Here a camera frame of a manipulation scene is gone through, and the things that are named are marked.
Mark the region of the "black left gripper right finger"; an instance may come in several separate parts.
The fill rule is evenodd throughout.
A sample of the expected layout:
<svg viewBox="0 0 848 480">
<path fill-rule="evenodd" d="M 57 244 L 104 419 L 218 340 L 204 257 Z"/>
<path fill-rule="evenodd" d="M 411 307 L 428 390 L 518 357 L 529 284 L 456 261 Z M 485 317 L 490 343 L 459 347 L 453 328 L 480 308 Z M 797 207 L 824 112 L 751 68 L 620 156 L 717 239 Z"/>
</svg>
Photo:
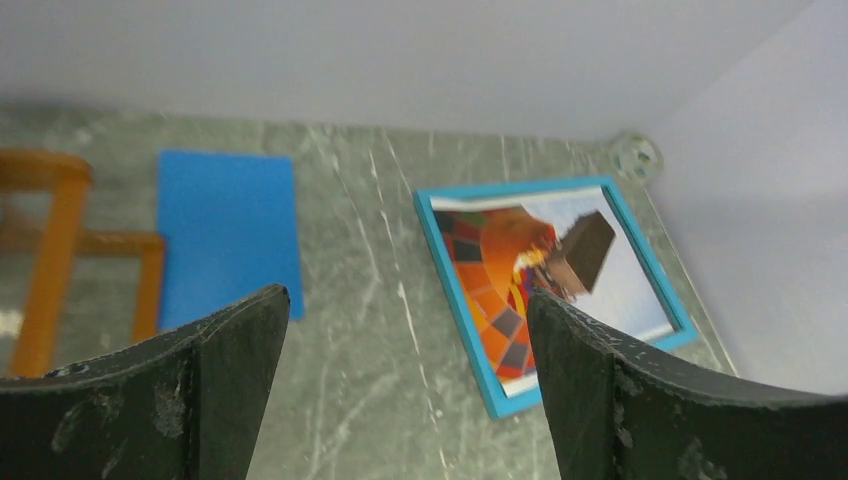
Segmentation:
<svg viewBox="0 0 848 480">
<path fill-rule="evenodd" d="M 687 362 L 545 290 L 527 323 L 563 479 L 843 479 L 847 400 Z"/>
</svg>

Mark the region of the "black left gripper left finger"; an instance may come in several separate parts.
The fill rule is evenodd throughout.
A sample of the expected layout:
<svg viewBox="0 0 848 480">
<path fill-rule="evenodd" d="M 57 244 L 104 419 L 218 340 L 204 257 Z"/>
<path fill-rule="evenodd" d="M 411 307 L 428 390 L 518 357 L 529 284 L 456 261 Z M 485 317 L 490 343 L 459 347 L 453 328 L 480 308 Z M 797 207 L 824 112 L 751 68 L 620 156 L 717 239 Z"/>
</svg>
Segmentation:
<svg viewBox="0 0 848 480">
<path fill-rule="evenodd" d="M 243 479 L 288 327 L 278 284 L 205 318 L 1 383 L 5 479 Z"/>
</svg>

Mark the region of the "blue wooden picture frame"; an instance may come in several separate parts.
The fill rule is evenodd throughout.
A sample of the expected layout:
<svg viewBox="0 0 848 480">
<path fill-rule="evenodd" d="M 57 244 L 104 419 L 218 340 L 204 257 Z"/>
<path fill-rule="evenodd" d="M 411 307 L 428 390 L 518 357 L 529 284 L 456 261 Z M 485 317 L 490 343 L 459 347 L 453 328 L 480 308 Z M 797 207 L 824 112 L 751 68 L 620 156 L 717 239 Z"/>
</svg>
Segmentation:
<svg viewBox="0 0 848 480">
<path fill-rule="evenodd" d="M 434 262 L 439 271 L 446 297 L 463 339 L 487 411 L 495 419 L 504 418 L 538 405 L 541 401 L 541 392 L 537 384 L 535 388 L 518 396 L 506 397 L 504 395 L 485 356 L 472 315 L 464 300 L 457 276 L 453 271 L 449 256 L 440 238 L 440 232 L 429 200 L 432 197 L 460 200 L 513 197 L 590 186 L 601 186 L 610 195 L 614 210 L 619 215 L 628 235 L 639 250 L 643 263 L 648 268 L 650 275 L 653 276 L 655 285 L 660 290 L 662 298 L 666 300 L 669 309 L 681 325 L 680 330 L 673 335 L 656 341 L 645 342 L 664 351 L 672 351 L 694 342 L 698 338 L 697 329 L 612 178 L 608 176 L 589 176 L 512 184 L 440 187 L 421 189 L 415 193 L 416 210 Z"/>
</svg>

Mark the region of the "hot air balloon photo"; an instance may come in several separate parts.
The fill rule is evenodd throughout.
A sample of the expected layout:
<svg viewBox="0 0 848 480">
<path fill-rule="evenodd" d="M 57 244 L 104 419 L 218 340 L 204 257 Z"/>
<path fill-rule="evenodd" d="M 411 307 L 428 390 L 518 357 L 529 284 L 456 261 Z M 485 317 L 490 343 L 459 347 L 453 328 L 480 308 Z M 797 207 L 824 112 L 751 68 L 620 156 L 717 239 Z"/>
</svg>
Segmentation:
<svg viewBox="0 0 848 480">
<path fill-rule="evenodd" d="M 429 202 L 506 397 L 538 384 L 527 326 L 538 289 L 639 340 L 680 330 L 603 187 Z"/>
</svg>

